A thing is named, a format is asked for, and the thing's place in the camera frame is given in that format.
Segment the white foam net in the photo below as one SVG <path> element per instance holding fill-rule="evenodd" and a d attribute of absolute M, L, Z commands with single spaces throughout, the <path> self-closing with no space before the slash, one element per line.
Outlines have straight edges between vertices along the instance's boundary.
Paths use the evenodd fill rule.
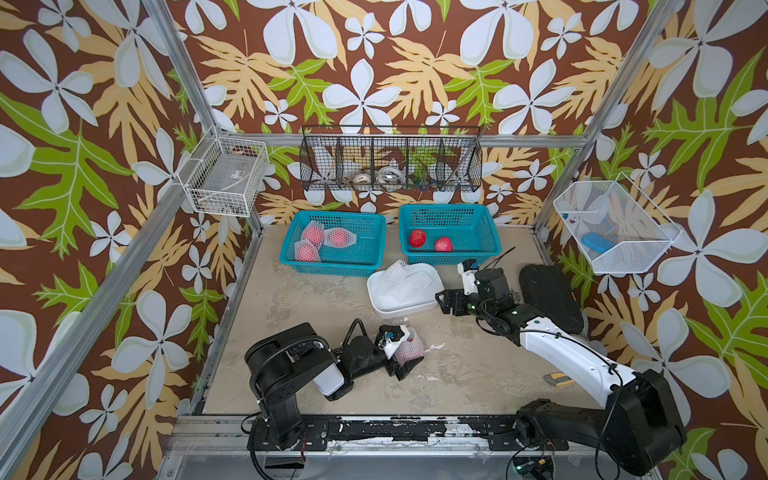
<path fill-rule="evenodd" d="M 390 265 L 380 277 L 377 294 L 387 296 L 394 294 L 408 275 L 409 265 L 403 260 L 397 260 Z"/>
<path fill-rule="evenodd" d="M 396 297 L 400 302 L 407 304 L 427 302 L 427 294 L 431 284 L 431 276 L 423 271 L 418 271 L 405 278 L 404 283 L 396 293 Z"/>

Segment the red apple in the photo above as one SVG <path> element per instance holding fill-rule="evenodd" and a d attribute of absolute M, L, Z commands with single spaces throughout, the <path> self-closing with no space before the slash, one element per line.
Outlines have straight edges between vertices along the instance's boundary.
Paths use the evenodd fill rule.
<path fill-rule="evenodd" d="M 413 249 L 421 248 L 426 244 L 427 235 L 421 229 L 414 229 L 410 232 L 408 243 Z"/>
<path fill-rule="evenodd" d="M 440 253 L 450 253 L 454 250 L 453 242 L 448 237 L 441 237 L 435 241 L 434 250 Z"/>

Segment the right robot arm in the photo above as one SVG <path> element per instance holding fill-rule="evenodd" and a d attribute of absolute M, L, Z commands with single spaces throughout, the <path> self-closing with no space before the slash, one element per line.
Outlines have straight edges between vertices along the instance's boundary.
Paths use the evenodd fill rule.
<path fill-rule="evenodd" d="M 513 427 L 526 447 L 563 441 L 605 452 L 619 471 L 649 473 L 687 440 L 671 387 L 662 374 L 611 360 L 580 338 L 582 318 L 564 274 L 544 265 L 522 268 L 516 300 L 500 268 L 459 264 L 462 286 L 436 293 L 445 314 L 472 316 L 481 329 L 556 367 L 598 404 L 577 408 L 548 399 L 520 407 Z"/>

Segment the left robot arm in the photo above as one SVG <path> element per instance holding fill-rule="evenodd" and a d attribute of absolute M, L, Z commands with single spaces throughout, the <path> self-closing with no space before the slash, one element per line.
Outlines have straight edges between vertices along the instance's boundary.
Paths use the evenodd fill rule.
<path fill-rule="evenodd" d="M 335 401 L 351 392 L 356 379 L 381 369 L 404 380 L 424 356 L 423 342 L 413 328 L 382 325 L 371 337 L 357 318 L 336 348 L 304 322 L 256 342 L 244 361 L 267 444 L 287 450 L 301 441 L 308 427 L 296 399 L 306 385 L 314 384 L 325 399 Z"/>

